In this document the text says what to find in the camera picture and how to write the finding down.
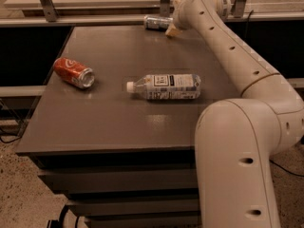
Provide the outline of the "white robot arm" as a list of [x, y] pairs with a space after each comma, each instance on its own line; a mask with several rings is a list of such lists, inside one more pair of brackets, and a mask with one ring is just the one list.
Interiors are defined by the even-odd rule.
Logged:
[[290, 83], [224, 23], [225, 0], [174, 4], [172, 29], [194, 29], [237, 89], [208, 105], [195, 131], [202, 228], [281, 228], [269, 159], [304, 135]]

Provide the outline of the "yellowish foam gripper finger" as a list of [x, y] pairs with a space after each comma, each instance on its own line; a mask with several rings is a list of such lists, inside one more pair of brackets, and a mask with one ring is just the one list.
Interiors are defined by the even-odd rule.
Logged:
[[165, 32], [167, 37], [175, 37], [181, 34], [181, 30], [176, 28], [174, 24], [170, 24]]

